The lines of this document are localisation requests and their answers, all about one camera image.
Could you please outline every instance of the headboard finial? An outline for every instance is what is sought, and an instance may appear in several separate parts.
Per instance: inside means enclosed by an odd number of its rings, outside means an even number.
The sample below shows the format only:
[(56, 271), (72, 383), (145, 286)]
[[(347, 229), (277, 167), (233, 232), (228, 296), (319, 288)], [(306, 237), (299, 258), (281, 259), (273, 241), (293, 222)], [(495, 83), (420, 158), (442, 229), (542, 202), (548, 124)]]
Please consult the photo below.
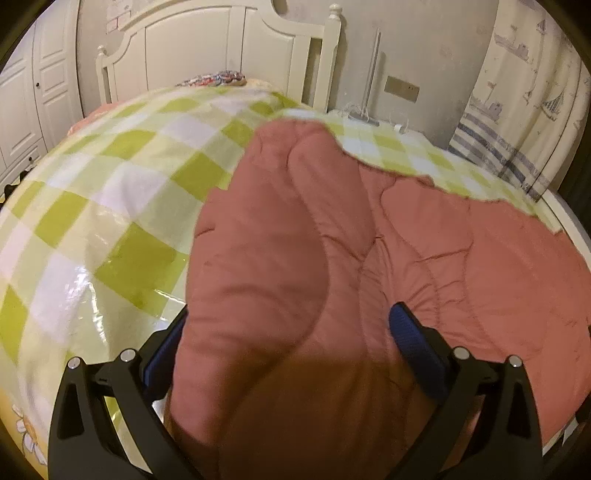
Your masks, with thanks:
[(340, 16), (343, 13), (343, 7), (339, 4), (332, 4), (330, 7), (330, 18), (334, 20), (340, 20)]

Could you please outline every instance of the wall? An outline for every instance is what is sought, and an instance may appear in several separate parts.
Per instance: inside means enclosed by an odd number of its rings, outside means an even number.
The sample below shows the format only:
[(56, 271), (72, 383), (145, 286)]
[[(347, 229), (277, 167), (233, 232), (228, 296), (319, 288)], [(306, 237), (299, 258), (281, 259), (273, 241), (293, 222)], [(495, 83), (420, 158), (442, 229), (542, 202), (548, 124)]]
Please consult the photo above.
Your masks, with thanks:
[[(113, 53), (120, 32), (105, 34), (109, 0), (81, 0), (78, 64), (85, 115), (100, 105), (96, 48)], [(134, 12), (149, 0), (134, 0)], [(324, 23), (334, 0), (274, 0), (290, 20)], [(488, 48), (498, 0), (339, 0), (343, 34), (330, 107), (361, 103), (375, 29), (382, 30), (380, 62), (369, 112), (393, 122), (409, 121), (446, 148), (464, 111)], [(420, 87), (417, 103), (384, 92), (388, 75)]]

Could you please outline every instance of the headboard post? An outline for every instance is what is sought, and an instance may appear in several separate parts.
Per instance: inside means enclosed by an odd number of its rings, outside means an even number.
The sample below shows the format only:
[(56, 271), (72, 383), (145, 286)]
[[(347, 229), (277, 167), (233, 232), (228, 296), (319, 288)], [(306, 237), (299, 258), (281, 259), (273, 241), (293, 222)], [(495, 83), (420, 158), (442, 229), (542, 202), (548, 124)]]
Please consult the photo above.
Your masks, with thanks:
[(339, 46), (341, 14), (343, 8), (338, 4), (330, 6), (330, 15), (324, 25), (324, 38), (320, 52), (318, 80), (314, 96), (314, 109), (326, 113), (329, 106), (330, 86), (335, 73), (336, 53)]
[(99, 54), (96, 57), (96, 77), (99, 81), (100, 104), (111, 103), (111, 89), (109, 88), (109, 75), (104, 66), (103, 59), (106, 57), (107, 50), (101, 45), (98, 48)]

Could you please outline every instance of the wall outlet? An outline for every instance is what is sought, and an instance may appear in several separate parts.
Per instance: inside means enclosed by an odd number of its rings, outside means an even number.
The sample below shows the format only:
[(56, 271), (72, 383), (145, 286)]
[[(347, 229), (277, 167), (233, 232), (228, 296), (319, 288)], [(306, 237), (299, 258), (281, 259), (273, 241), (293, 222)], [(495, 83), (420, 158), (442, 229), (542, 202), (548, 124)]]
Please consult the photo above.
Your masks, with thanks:
[(404, 80), (388, 76), (384, 92), (391, 93), (409, 102), (416, 103), (420, 88)]

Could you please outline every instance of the white daisy print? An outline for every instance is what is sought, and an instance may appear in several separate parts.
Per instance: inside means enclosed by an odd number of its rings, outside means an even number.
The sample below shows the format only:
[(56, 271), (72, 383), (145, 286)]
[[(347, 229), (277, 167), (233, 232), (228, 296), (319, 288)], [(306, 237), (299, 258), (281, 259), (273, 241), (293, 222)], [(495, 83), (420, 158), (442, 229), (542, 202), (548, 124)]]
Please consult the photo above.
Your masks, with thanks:
[(18, 433), (22, 434), (21, 450), (23, 455), (26, 449), (29, 453), (35, 454), (37, 461), (41, 465), (47, 465), (47, 460), (45, 459), (45, 456), (43, 455), (43, 452), (41, 451), (37, 441), (35, 428), (33, 428), (33, 425), (29, 419), (25, 417), (22, 410), (16, 405), (12, 406), (12, 411), (19, 417), (19, 420), (17, 421), (17, 431)]

